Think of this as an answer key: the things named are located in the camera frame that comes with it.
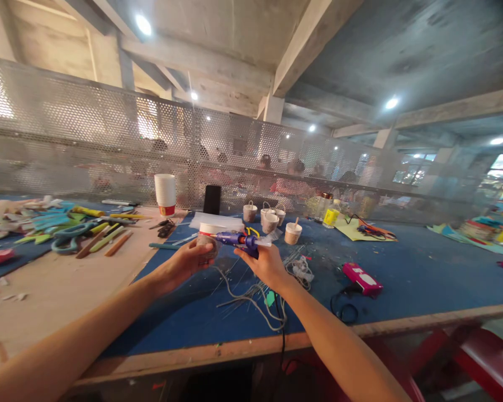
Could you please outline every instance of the pink glue gun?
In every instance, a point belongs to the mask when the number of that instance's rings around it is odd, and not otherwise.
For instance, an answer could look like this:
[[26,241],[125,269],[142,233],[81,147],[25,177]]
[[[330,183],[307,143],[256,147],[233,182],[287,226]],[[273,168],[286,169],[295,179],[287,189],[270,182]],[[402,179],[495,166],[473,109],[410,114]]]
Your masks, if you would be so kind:
[[380,294],[384,286],[378,283],[366,273],[355,262],[347,262],[343,265],[343,273],[352,281],[352,285],[345,288],[345,291],[362,293],[364,296],[370,296],[375,299]]

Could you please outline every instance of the forearm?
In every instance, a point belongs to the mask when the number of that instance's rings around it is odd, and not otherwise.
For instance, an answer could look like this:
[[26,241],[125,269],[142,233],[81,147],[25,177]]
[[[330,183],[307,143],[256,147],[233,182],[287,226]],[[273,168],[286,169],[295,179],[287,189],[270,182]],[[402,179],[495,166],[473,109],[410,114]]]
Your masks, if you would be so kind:
[[324,365],[352,401],[410,400],[369,347],[293,278],[280,294],[300,319]]
[[58,400],[155,299],[154,285],[142,279],[9,360],[0,368],[0,400]]

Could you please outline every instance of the hand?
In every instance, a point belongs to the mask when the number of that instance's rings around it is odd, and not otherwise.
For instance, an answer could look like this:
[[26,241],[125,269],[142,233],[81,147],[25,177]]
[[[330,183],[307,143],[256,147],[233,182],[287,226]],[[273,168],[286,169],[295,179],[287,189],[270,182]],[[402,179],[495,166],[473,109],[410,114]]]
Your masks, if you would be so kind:
[[212,250],[212,244],[197,245],[197,238],[184,244],[173,257],[160,265],[146,278],[153,281],[157,297],[178,288],[195,273],[207,269],[214,259],[205,261],[203,254]]
[[266,283],[272,290],[280,293],[285,285],[291,283],[292,276],[285,270],[279,256],[279,250],[275,245],[258,247],[259,258],[257,260],[239,248],[236,248],[234,252],[250,266],[261,281]]

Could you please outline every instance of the perforated metal screen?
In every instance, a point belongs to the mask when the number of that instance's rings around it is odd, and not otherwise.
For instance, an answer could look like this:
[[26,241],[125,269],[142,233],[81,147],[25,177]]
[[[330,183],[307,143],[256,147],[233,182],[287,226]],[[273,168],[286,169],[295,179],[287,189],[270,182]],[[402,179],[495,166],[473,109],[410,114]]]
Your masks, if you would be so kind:
[[156,205],[153,175],[171,173],[181,208],[201,209],[209,184],[230,211],[253,200],[306,213],[331,192],[365,217],[439,222],[485,204],[473,205],[477,184],[429,196],[431,164],[419,186],[394,182],[403,158],[0,60],[1,193]]

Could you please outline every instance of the blue scissors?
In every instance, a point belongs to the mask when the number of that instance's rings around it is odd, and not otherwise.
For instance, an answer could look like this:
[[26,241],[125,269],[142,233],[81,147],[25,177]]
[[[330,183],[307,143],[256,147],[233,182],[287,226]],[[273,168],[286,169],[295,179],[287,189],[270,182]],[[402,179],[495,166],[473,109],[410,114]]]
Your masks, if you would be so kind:
[[99,225],[97,222],[86,222],[54,233],[56,240],[52,243],[52,251],[58,254],[71,254],[78,251],[77,237]]

